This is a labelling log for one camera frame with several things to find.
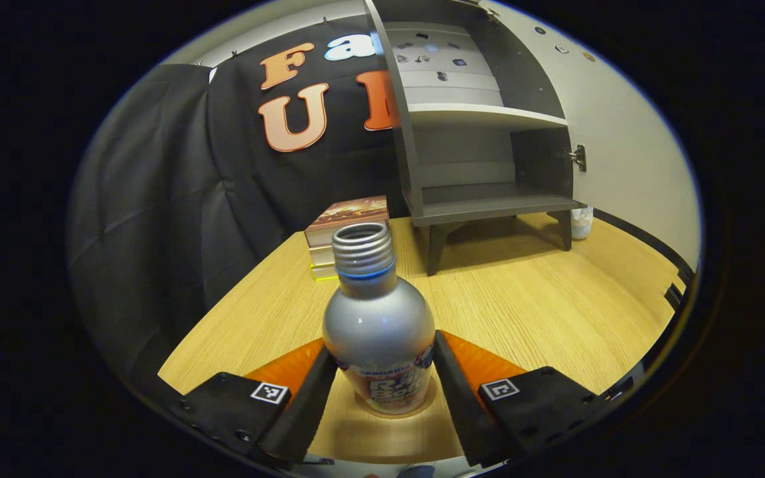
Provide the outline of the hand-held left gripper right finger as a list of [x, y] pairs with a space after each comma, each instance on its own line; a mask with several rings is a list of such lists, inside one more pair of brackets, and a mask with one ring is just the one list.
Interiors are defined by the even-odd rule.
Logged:
[[434, 366], [470, 465], [531, 459], [583, 432], [608, 405], [558, 369], [528, 371], [443, 330]]

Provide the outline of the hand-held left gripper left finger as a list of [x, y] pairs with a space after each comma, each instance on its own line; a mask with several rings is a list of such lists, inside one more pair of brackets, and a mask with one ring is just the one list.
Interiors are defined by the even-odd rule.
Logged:
[[289, 469], [305, 460], [337, 369], [318, 338], [244, 375], [217, 372], [168, 410], [232, 457]]

